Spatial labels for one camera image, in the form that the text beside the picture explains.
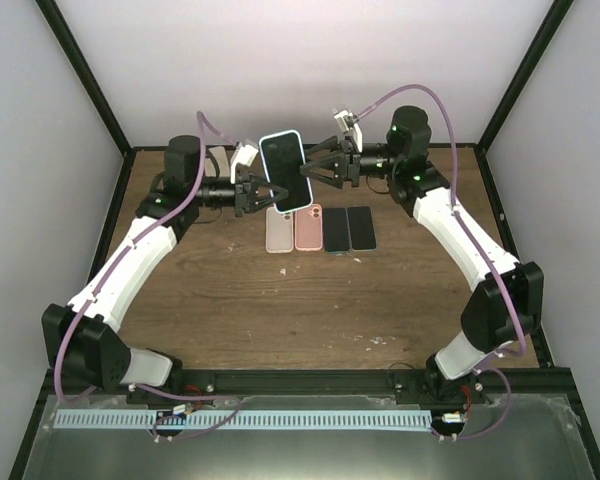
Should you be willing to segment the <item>pink phone case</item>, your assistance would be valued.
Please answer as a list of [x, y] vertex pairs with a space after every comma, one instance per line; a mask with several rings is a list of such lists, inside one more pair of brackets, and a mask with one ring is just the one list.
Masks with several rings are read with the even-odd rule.
[[323, 248], [322, 207], [318, 204], [295, 212], [294, 246], [303, 252]]

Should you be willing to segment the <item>black screen phone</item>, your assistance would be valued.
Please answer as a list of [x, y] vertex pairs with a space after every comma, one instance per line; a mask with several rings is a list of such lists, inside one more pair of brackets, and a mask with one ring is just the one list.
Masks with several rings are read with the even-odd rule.
[[323, 210], [323, 247], [328, 253], [343, 253], [351, 248], [345, 208]]

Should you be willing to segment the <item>green phone from beige case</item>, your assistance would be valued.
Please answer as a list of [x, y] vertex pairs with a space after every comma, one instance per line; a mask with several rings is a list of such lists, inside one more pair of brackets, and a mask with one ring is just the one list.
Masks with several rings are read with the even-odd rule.
[[377, 241], [369, 206], [352, 206], [347, 209], [351, 248], [354, 251], [371, 251]]

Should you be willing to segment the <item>blue cased phone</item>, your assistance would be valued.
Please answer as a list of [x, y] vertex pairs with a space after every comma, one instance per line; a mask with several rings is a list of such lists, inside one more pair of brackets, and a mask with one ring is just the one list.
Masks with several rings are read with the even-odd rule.
[[302, 139], [297, 130], [263, 136], [258, 142], [267, 180], [287, 191], [287, 197], [274, 202], [281, 214], [295, 212], [313, 203], [310, 180], [300, 168], [306, 164]]

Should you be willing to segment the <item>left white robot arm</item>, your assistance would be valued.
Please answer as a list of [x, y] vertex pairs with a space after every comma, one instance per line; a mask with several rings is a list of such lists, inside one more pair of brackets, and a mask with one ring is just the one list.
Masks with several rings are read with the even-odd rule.
[[136, 295], [181, 242], [201, 207], [232, 203], [244, 214], [269, 206], [269, 200], [257, 194], [268, 181], [247, 170], [259, 152], [256, 143], [239, 142], [228, 162], [228, 175], [208, 176], [206, 168], [216, 159], [204, 139], [181, 135], [170, 140], [164, 167], [119, 246], [66, 305], [51, 304], [42, 315], [54, 390], [61, 402], [72, 400], [63, 388], [66, 375], [86, 382], [87, 394], [126, 386], [150, 391], [164, 404], [183, 395], [180, 361], [158, 351], [132, 348], [119, 331]]

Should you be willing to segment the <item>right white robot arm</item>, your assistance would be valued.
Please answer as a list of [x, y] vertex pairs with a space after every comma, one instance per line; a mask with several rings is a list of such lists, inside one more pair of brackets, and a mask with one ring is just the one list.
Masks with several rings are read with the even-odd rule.
[[540, 325], [544, 274], [506, 251], [471, 217], [452, 183], [429, 159], [431, 128], [424, 110], [395, 110], [386, 140], [364, 143], [359, 119], [333, 114], [342, 135], [306, 152], [303, 176], [341, 188], [362, 177], [383, 177], [393, 201], [427, 229], [459, 267], [471, 290], [459, 333], [426, 362], [427, 396], [445, 403], [494, 357], [522, 356]]

